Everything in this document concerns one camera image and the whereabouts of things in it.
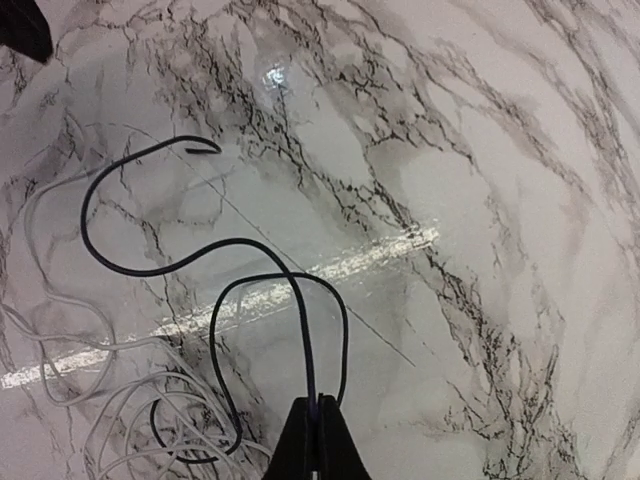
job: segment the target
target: black plastic object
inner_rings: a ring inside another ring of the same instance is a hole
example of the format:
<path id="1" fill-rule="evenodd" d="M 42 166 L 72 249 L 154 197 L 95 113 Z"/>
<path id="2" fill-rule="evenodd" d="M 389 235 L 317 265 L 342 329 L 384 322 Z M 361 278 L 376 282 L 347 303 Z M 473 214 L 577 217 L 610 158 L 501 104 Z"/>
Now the black plastic object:
<path id="1" fill-rule="evenodd" d="M 53 55 L 49 24 L 34 0 L 0 0 L 0 44 L 40 63 Z"/>
<path id="2" fill-rule="evenodd" d="M 336 399 L 320 395 L 318 418 L 309 415 L 308 398 L 293 401 L 263 480 L 371 480 Z"/>

